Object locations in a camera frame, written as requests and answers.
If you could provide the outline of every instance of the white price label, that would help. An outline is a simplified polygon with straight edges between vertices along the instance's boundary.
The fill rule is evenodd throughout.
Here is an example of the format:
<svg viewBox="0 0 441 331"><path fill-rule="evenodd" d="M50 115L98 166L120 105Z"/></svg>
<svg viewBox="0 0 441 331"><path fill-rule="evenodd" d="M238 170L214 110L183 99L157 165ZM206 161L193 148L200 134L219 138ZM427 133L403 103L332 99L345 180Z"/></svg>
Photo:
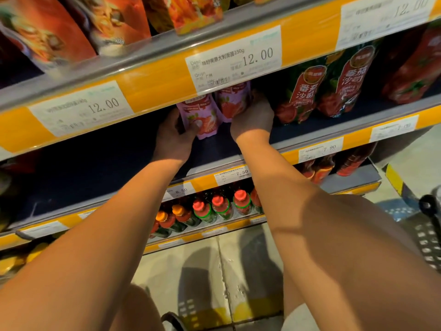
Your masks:
<svg viewBox="0 0 441 331"><path fill-rule="evenodd" d="M372 128L369 143L414 131L416 123L418 123L418 117L419 115L406 117Z"/></svg>
<svg viewBox="0 0 441 331"><path fill-rule="evenodd" d="M343 149L343 139L344 137L340 137L299 150L299 163L340 152Z"/></svg>
<svg viewBox="0 0 441 331"><path fill-rule="evenodd" d="M263 223L266 222L266 217L257 217L257 218L251 218L250 219L251 224L258 224L258 223Z"/></svg>
<svg viewBox="0 0 441 331"><path fill-rule="evenodd" d="M93 209L91 211L86 211L85 213L81 213L78 214L79 217L81 217L81 219L86 219L87 217L89 217L89 215L91 215L96 209Z"/></svg>
<svg viewBox="0 0 441 331"><path fill-rule="evenodd" d="M207 237L211 237L211 236L216 236L216 235L219 235L219 234L223 234L224 232L227 232L228 231L228 228L226 227L226 226L223 226L223 227L221 227L221 228L216 228L216 229L214 229L214 230L210 230L210 231L207 231L207 232L203 232L202 233L202 236L204 237L204 238L207 238Z"/></svg>
<svg viewBox="0 0 441 331"><path fill-rule="evenodd" d="M251 172L247 165L230 169L229 171L217 173L214 175L218 186L222 186L227 183L243 180L251 177Z"/></svg>
<svg viewBox="0 0 441 331"><path fill-rule="evenodd" d="M0 146L0 161L12 158L14 155Z"/></svg>
<svg viewBox="0 0 441 331"><path fill-rule="evenodd" d="M280 26L185 58L198 95L277 71L282 67Z"/></svg>
<svg viewBox="0 0 441 331"><path fill-rule="evenodd" d="M52 234L57 234L58 232L62 232L66 230L69 230L68 226L65 226L63 223L59 221L53 221L50 223L36 226L34 228L27 228L26 230L21 230L20 232L23 232L24 234L32 238L40 238Z"/></svg>
<svg viewBox="0 0 441 331"><path fill-rule="evenodd" d="M184 243L185 243L184 239L181 238L181 239L175 239L175 240L169 241L167 243L158 244L158 247L159 248L170 248L173 246L182 245Z"/></svg>
<svg viewBox="0 0 441 331"><path fill-rule="evenodd" d="M167 188L167 191L165 192L162 202L170 201L185 195L190 195L195 193L196 190L191 184L191 182L176 184L174 186Z"/></svg>
<svg viewBox="0 0 441 331"><path fill-rule="evenodd" d="M28 108L57 137L134 114L115 80L30 105Z"/></svg>
<svg viewBox="0 0 441 331"><path fill-rule="evenodd" d="M408 29L429 20L436 0L357 0L341 7L336 50Z"/></svg>

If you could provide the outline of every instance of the floor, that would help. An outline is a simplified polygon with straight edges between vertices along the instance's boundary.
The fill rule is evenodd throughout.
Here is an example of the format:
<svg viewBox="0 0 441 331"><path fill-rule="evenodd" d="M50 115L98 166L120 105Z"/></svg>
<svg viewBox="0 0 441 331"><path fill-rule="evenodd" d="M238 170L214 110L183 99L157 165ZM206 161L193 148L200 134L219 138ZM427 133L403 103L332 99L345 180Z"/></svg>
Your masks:
<svg viewBox="0 0 441 331"><path fill-rule="evenodd" d="M430 146L439 139L441 126L390 159L420 196L441 184L441 174L435 170L439 165L434 165L440 162L441 151L432 151ZM379 190L366 198L396 220L414 212L384 175ZM282 270L282 260L264 223L146 255L133 282L150 291L161 314L175 312L189 330L279 331L283 323Z"/></svg>

